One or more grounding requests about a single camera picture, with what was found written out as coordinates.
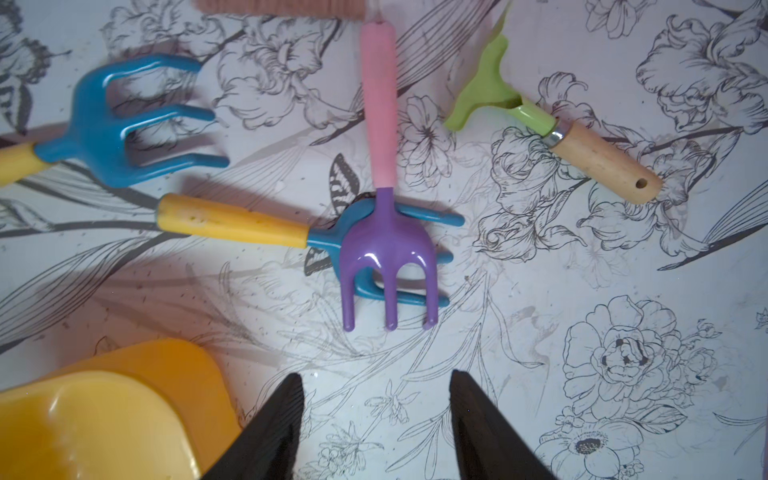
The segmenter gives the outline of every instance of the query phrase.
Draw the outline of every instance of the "pink handle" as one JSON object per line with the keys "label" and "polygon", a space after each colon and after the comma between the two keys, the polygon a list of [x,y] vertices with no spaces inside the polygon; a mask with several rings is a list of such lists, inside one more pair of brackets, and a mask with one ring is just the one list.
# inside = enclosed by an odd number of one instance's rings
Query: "pink handle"
{"label": "pink handle", "polygon": [[360,31],[362,98],[375,188],[397,185],[397,54],[395,27],[370,22]]}

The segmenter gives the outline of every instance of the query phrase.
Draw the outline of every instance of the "yellow plastic container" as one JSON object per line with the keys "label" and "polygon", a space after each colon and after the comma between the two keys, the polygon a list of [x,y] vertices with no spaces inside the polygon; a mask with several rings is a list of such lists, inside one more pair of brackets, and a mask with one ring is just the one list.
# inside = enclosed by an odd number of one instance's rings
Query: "yellow plastic container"
{"label": "yellow plastic container", "polygon": [[0,393],[0,478],[199,478],[240,434],[200,347],[142,343]]}

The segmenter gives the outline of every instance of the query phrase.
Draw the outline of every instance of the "floral tablecloth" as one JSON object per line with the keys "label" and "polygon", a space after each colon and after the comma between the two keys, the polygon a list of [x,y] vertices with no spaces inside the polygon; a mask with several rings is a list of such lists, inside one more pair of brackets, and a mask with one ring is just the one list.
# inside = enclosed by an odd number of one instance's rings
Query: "floral tablecloth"
{"label": "floral tablecloth", "polygon": [[399,35],[403,200],[455,259],[437,327],[359,300],[341,329],[320,250],[158,231],[168,192],[330,225],[371,191],[359,26],[206,16],[181,0],[0,0],[2,144],[60,133],[92,68],[150,52],[115,82],[121,114],[212,108],[129,136],[142,161],[224,152],[128,189],[65,161],[0,190],[0,386],[164,336],[203,346],[241,422],[299,372],[296,477],[458,478],[448,381],[468,370],[563,479],[761,478],[768,399],[768,2],[515,2],[502,74],[664,179],[634,206],[492,109],[441,120],[505,4],[385,3]]}

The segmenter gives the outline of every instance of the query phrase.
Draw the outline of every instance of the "wooden handle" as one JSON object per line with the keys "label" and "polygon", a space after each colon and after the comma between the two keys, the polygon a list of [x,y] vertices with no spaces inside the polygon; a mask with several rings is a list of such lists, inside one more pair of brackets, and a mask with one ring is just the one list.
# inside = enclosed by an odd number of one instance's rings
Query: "wooden handle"
{"label": "wooden handle", "polygon": [[633,204],[653,200],[664,184],[654,172],[581,124],[574,123],[552,151]]}

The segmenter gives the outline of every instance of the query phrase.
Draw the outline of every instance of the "plastic handle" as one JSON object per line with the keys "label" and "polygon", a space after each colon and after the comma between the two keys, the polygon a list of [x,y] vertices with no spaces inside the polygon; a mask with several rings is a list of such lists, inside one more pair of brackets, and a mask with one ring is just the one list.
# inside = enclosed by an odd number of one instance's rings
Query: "plastic handle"
{"label": "plastic handle", "polygon": [[19,144],[0,150],[0,187],[52,167],[35,155],[33,144]]}
{"label": "plastic handle", "polygon": [[397,54],[395,27],[370,22],[360,31],[365,102],[375,188],[397,185]]}
{"label": "plastic handle", "polygon": [[173,233],[296,248],[306,248],[310,231],[301,223],[176,194],[161,198],[157,225]]}

